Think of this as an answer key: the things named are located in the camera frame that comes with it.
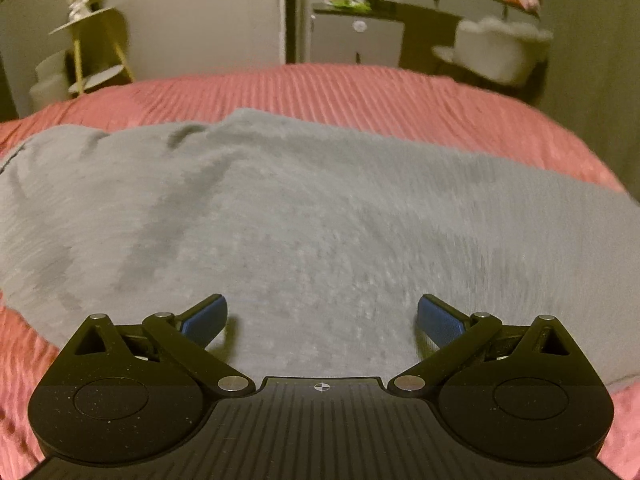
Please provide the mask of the white low cabinet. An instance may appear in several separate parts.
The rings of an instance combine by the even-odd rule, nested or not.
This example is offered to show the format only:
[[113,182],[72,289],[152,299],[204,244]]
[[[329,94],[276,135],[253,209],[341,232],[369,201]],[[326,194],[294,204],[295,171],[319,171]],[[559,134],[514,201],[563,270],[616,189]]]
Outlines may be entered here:
[[315,4],[309,62],[398,67],[404,30],[393,18]]

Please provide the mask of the pink ribbed bedspread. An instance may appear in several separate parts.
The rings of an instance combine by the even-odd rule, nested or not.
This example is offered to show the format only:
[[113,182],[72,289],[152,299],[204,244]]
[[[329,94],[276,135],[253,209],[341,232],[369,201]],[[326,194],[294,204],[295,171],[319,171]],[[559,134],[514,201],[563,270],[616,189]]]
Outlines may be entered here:
[[[247,107],[502,156],[630,197],[582,140],[533,107],[448,77],[381,66],[298,64],[108,87],[23,119],[1,119],[1,157],[62,124],[112,132],[162,122],[218,122]],[[27,401],[57,353],[4,305],[1,293],[1,479],[21,479],[42,460]],[[639,479],[639,379],[630,381],[614,387],[614,424],[599,458],[620,478]]]

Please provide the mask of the grey sweatpants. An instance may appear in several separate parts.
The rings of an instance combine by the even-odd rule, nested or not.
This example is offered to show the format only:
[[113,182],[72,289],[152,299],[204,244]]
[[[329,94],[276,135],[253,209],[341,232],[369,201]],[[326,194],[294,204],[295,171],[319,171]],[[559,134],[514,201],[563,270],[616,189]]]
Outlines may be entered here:
[[227,299],[217,353],[255,378],[411,366],[433,294],[561,320],[608,384],[639,374],[639,208],[503,158],[238,110],[106,133],[63,126],[1,163],[6,303],[62,346]]

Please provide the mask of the yellow tiered side table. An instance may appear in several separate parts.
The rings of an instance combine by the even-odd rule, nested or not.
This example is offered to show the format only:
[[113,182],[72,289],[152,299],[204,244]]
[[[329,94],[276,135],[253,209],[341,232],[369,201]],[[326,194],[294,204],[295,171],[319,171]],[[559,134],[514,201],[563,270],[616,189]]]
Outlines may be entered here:
[[125,15],[114,6],[90,12],[84,18],[50,30],[67,34],[75,81],[70,96],[83,96],[114,82],[136,81],[127,56],[128,28]]

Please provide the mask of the white fluffy chair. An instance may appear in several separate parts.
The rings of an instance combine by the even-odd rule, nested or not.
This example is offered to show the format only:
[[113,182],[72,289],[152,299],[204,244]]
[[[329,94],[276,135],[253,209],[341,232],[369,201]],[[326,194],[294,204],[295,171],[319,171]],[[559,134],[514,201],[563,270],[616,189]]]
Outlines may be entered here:
[[552,40],[550,30],[486,16],[478,22],[461,20],[454,44],[434,46],[431,51],[439,63],[464,68],[499,86],[521,89],[546,60]]

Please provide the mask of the white round storage boxes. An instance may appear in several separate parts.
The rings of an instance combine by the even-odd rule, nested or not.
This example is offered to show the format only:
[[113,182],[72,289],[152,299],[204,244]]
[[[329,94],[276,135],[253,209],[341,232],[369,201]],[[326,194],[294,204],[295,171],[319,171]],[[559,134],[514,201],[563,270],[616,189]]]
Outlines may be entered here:
[[29,89],[32,110],[38,112],[45,107],[64,102],[70,98],[70,81],[66,67],[65,50],[59,50],[41,61],[35,68],[37,82]]

